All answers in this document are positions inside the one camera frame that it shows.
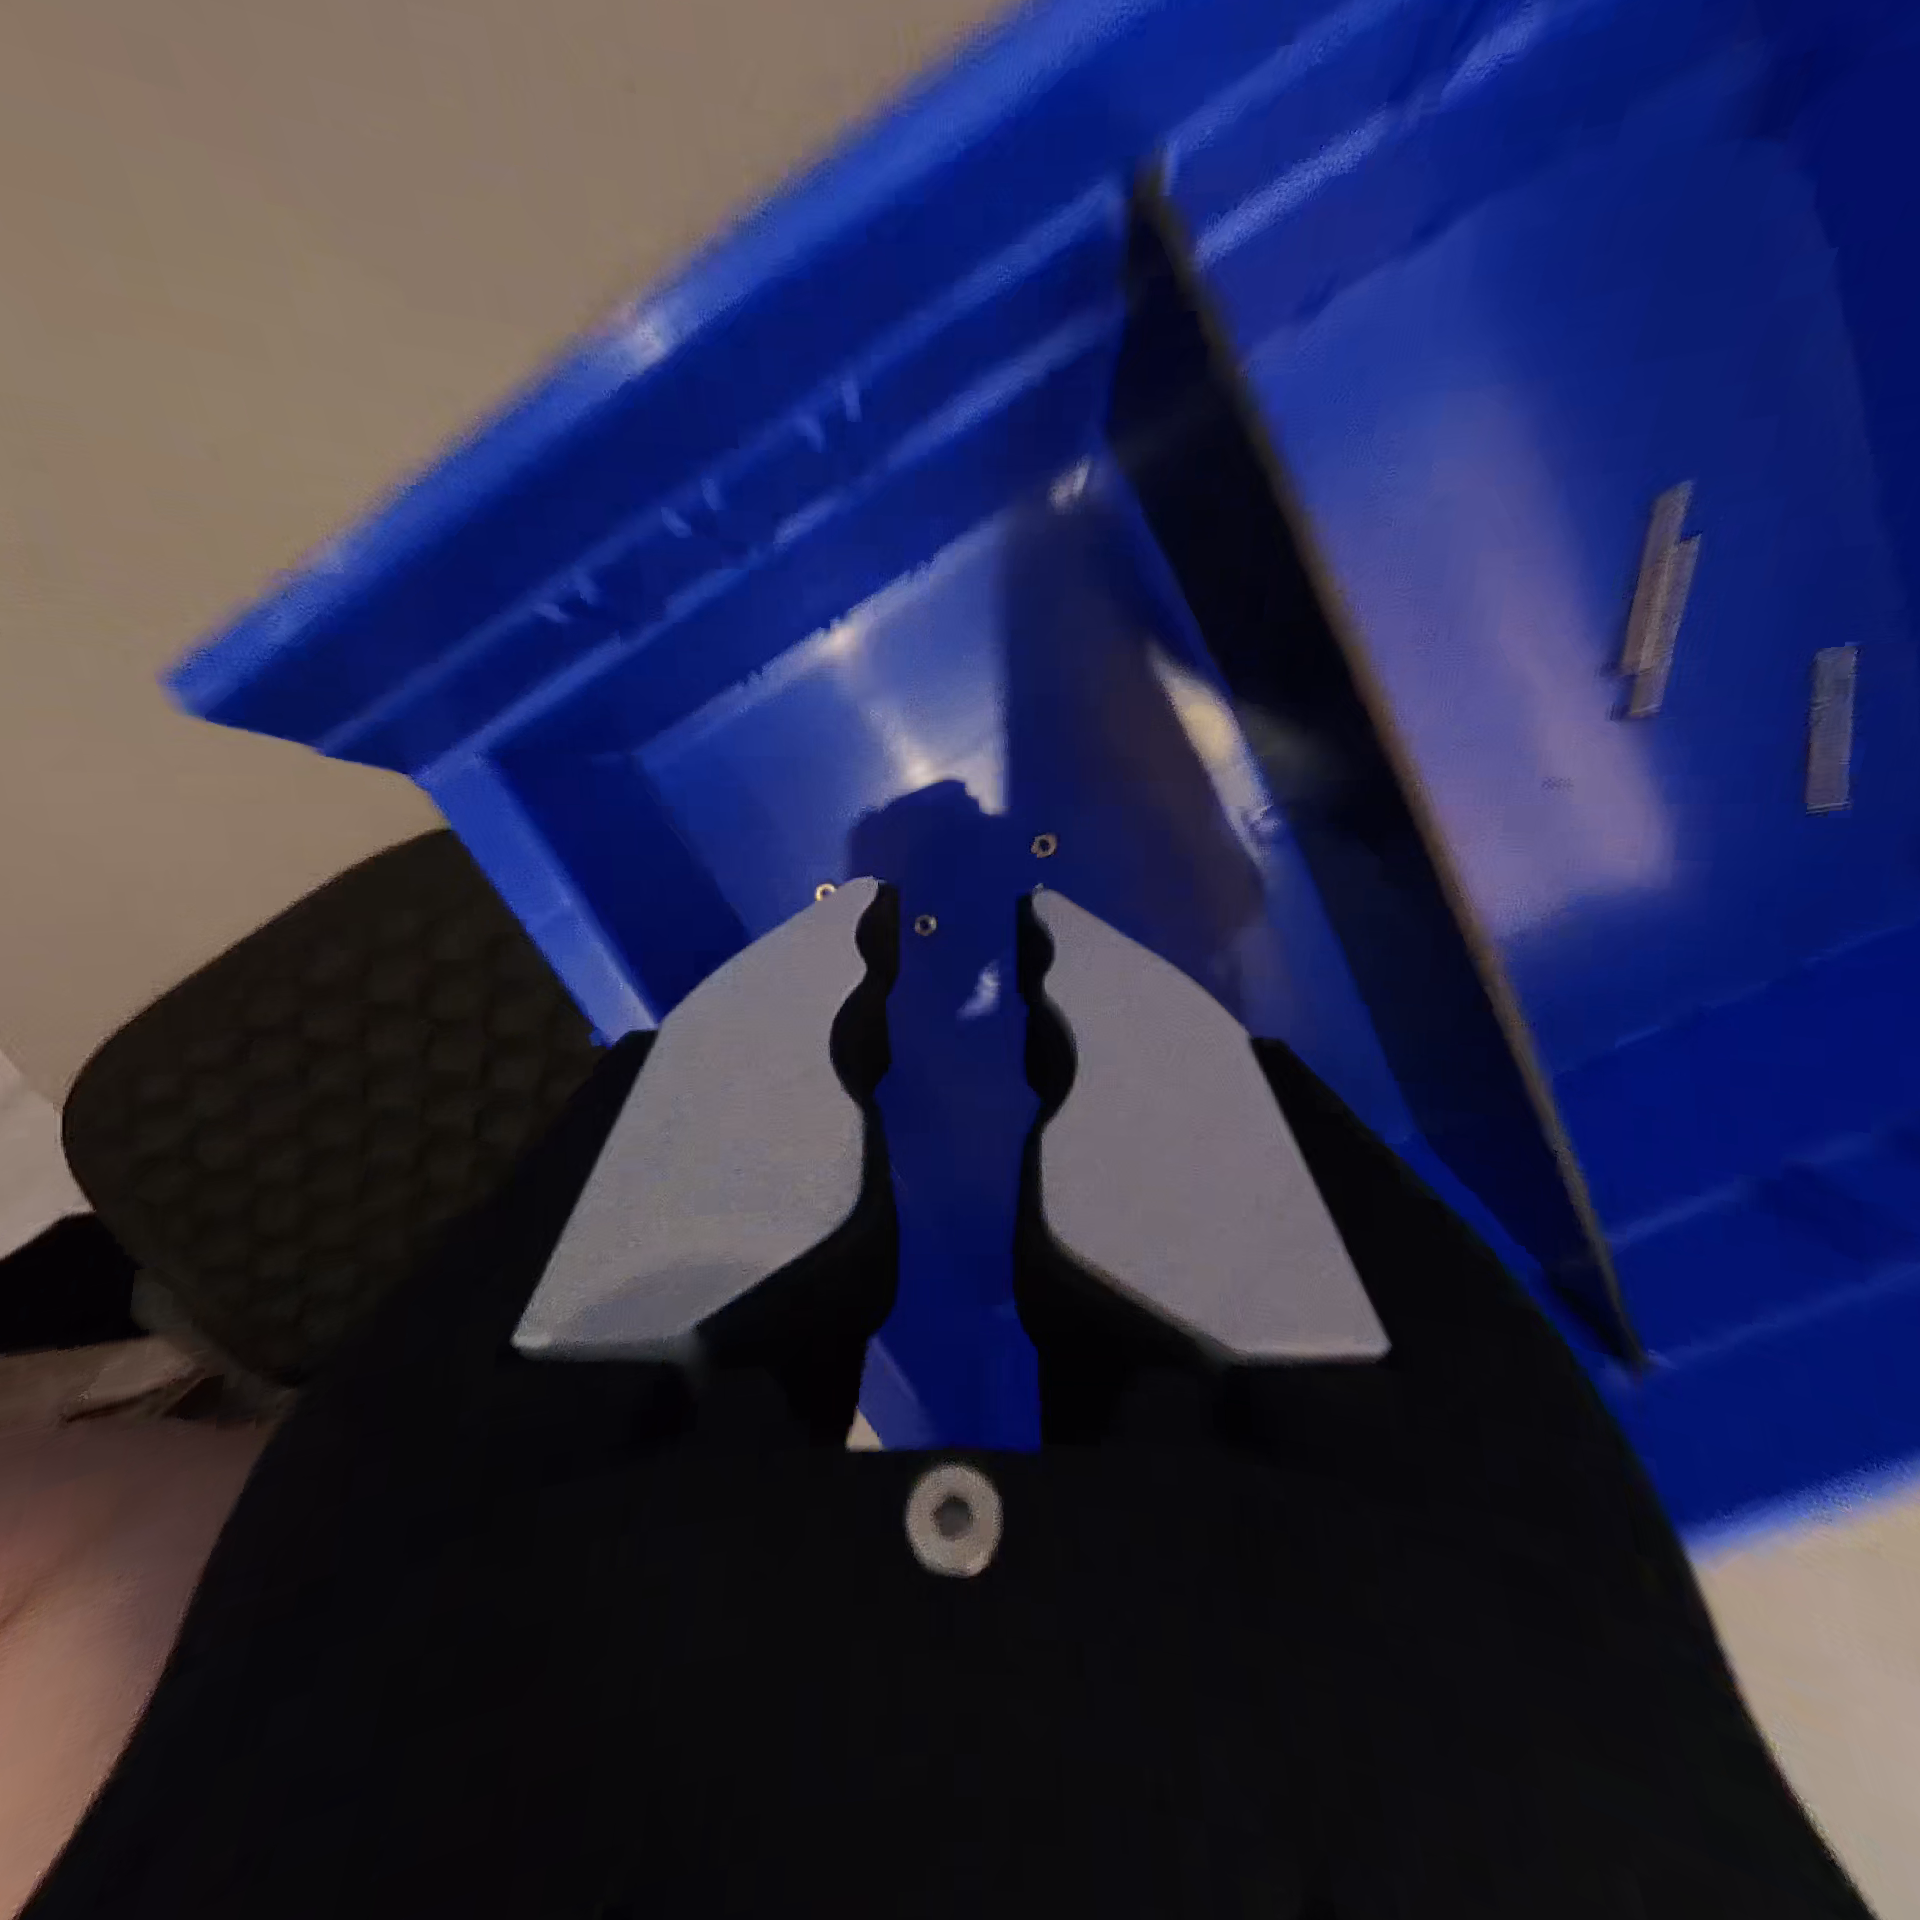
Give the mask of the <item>blue divided plastic bin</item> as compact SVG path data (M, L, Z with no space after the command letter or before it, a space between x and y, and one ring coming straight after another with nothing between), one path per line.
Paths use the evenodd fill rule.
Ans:
M1408 1119L1111 446L1151 158L1644 1377ZM1015 941L1055 885L1477 1214L1682 1529L1873 1495L1916 1479L1916 162L1916 5L1042 5L174 690L410 778L606 1038L817 882L895 888L886 1446L1040 1441ZM1647 509L1687 479L1695 579L1629 723ZM1815 816L1844 642L1853 797Z

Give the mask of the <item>black bin divider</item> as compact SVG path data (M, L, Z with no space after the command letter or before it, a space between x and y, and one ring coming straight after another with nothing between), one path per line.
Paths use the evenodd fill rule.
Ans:
M1519 1002L1314 549L1164 158L1132 181L1108 439L1433 1154L1629 1377L1649 1357Z

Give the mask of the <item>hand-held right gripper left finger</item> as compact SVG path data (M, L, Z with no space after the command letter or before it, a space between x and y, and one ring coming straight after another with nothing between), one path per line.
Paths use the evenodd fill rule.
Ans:
M773 1385L844 1450L895 1305L877 1091L897 898L844 881L728 959L654 1032L511 1333L533 1363Z

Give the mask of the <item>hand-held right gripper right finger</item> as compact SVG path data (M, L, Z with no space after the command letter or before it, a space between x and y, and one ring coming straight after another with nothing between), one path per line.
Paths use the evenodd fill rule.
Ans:
M1057 890L1017 911L1038 1111L1015 1307L1046 1448L1118 1432L1137 1390L1204 1414L1241 1377L1368 1369L1390 1333L1245 1026Z

